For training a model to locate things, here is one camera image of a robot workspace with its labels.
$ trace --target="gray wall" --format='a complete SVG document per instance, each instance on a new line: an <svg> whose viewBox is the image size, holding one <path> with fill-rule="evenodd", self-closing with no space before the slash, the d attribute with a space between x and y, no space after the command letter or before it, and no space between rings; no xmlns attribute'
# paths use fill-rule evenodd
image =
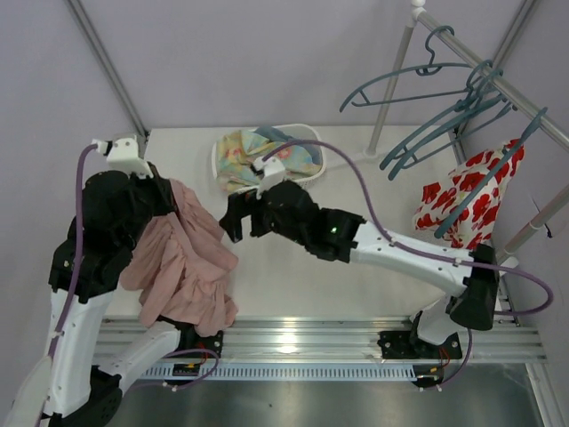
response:
<svg viewBox="0 0 569 427"><path fill-rule="evenodd" d="M549 107L548 114L569 131L569 48L566 38L566 18L569 3L565 0L541 2L529 27L509 58L505 76L540 107ZM469 140L467 149L475 154L481 149L495 147L503 139L516 138L529 121L516 113L505 117L487 130ZM500 210L495 243L503 246L536 213L569 183L569 153L563 151L543 132L535 133L525 145L527 157L519 174L509 185ZM565 298L569 295L569 208L557 214L549 223L553 238L545 231L530 240L518 253L521 267L546 279L553 285L556 301L553 307L524 322L539 327L549 357L551 380L557 389L559 401L569 402L569 310ZM507 277L509 290L517 308L529 308L543 301L543 293L532 284Z"/></svg>
<svg viewBox="0 0 569 427"><path fill-rule="evenodd" d="M129 131L61 0L0 4L0 423L41 356L54 248L73 218L76 160ZM104 163L93 156L88 173Z"/></svg>
<svg viewBox="0 0 569 427"><path fill-rule="evenodd" d="M369 124L350 108L358 85L391 70L409 0L84 0L142 119L151 127ZM519 0L428 0L481 55L491 57ZM407 64L429 59L417 28ZM441 60L454 60L439 50ZM465 73L402 77L397 94L461 88ZM399 104L391 124L418 124L448 99Z"/></svg>

